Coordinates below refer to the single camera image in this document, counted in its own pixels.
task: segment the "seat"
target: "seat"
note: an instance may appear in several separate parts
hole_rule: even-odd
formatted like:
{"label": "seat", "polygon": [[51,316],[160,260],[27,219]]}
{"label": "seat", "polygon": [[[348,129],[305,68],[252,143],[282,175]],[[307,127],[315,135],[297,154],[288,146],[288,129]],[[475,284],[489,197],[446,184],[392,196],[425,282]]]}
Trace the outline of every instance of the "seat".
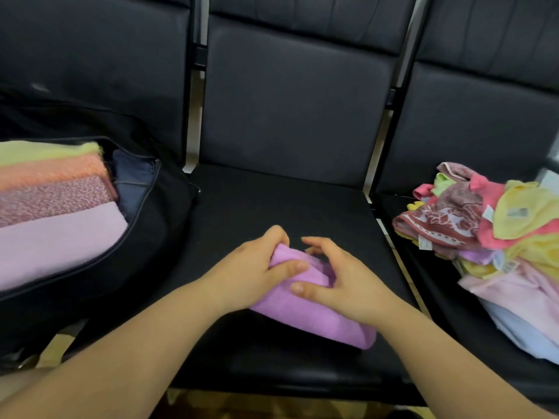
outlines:
{"label": "seat", "polygon": [[[415,0],[211,0],[201,192],[157,288],[91,319],[68,355],[279,224],[329,236],[416,301],[362,192]],[[422,404],[379,336],[361,351],[244,310],[200,339],[181,388]]]}
{"label": "seat", "polygon": [[190,32],[191,0],[0,0],[0,85],[136,116],[184,161]]}
{"label": "seat", "polygon": [[432,0],[371,199],[436,321],[531,400],[559,408],[559,366],[516,348],[458,272],[391,221],[443,161],[494,182],[536,178],[559,129],[559,0]]}

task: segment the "bag zipper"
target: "bag zipper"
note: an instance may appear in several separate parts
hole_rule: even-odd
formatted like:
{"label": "bag zipper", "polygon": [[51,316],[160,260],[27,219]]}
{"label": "bag zipper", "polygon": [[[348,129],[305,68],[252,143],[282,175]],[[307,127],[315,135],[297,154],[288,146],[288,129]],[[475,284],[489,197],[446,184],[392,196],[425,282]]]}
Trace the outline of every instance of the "bag zipper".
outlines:
{"label": "bag zipper", "polygon": [[74,141],[90,140],[91,141],[91,140],[98,140],[98,139],[108,140],[111,143],[113,143],[115,146],[117,146],[119,149],[121,149],[122,151],[124,151],[127,154],[130,154],[134,157],[138,157],[138,158],[141,158],[141,159],[153,159],[153,160],[155,160],[155,170],[154,170],[153,180],[151,181],[151,184],[150,184],[149,188],[147,189],[144,196],[142,197],[142,200],[140,202],[140,205],[138,206],[138,210],[136,212],[136,215],[132,219],[132,222],[130,222],[128,224],[128,226],[126,227],[124,232],[122,232],[122,235],[113,244],[113,246],[111,248],[109,248],[107,251],[105,251],[104,253],[98,255],[96,258],[88,260],[84,264],[82,264],[80,266],[73,267],[73,268],[68,269],[64,272],[57,272],[55,274],[40,278],[39,280],[32,281],[32,282],[29,282],[27,284],[24,284],[20,287],[13,288],[13,289],[8,289],[8,290],[0,293],[0,302],[4,301],[7,298],[19,296],[21,293],[27,292],[31,289],[42,287],[43,285],[46,285],[50,282],[57,281],[57,280],[60,280],[60,279],[65,279],[65,278],[67,278],[71,275],[80,273],[80,272],[88,269],[89,267],[98,264],[99,262],[108,258],[108,256],[113,254],[118,248],[120,248],[120,246],[122,246],[122,243],[124,242],[124,240],[128,237],[128,234],[132,231],[132,228],[134,227],[134,225],[137,222],[138,217],[140,216],[140,212],[141,212],[141,210],[144,206],[144,203],[147,200],[148,196],[150,195],[151,190],[155,186],[155,181],[157,180],[157,177],[159,176],[159,170],[161,169],[161,161],[158,158],[152,157],[152,156],[142,156],[142,155],[130,153],[128,150],[122,148],[120,145],[118,145],[117,143],[115,143],[113,140],[111,140],[109,137],[106,137],[106,136],[100,136],[100,137],[68,137],[68,138],[56,138],[56,139],[38,139],[38,138],[28,139],[28,138],[24,138],[22,140],[24,140],[24,141],[46,142],[46,141],[72,141],[72,140],[74,140]]}

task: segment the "hand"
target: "hand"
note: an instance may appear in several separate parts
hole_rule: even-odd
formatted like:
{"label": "hand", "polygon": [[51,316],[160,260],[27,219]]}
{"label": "hand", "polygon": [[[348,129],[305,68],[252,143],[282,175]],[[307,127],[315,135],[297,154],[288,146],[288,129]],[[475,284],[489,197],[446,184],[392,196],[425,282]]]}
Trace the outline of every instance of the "hand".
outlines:
{"label": "hand", "polygon": [[404,303],[360,260],[329,238],[303,237],[311,255],[325,254],[336,273],[334,288],[295,282],[291,292],[322,304],[349,319],[378,327],[384,316]]}
{"label": "hand", "polygon": [[262,237],[234,249],[200,278],[221,314],[252,306],[281,281],[309,268],[306,261],[290,260],[268,269],[280,242],[289,246],[289,237],[281,226],[272,226]]}

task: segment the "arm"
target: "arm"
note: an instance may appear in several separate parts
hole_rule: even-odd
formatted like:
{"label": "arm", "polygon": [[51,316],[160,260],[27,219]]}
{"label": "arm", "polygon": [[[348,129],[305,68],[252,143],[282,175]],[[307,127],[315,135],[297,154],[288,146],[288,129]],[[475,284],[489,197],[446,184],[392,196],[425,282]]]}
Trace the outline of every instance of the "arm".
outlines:
{"label": "arm", "polygon": [[445,419],[549,419],[434,322],[396,296],[363,263],[329,239],[307,237],[308,253],[328,256],[333,289],[306,282],[294,294],[376,327],[394,348],[428,406]]}
{"label": "arm", "polygon": [[272,269],[274,226],[227,255],[37,383],[0,404],[2,419],[147,418],[202,334],[222,315],[251,306],[304,261]]}

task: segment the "black bag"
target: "black bag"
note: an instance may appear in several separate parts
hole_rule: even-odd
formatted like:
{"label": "black bag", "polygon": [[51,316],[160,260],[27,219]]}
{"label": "black bag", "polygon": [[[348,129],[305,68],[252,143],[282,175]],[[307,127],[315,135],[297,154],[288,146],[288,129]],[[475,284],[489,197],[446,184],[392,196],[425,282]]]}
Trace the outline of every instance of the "black bag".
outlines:
{"label": "black bag", "polygon": [[0,141],[5,140],[97,141],[105,150],[120,147],[156,160],[155,179],[114,246],[81,266],[0,292],[0,355],[87,317],[127,281],[158,280],[141,272],[177,246],[198,193],[179,160],[142,121],[101,108],[0,98]]}

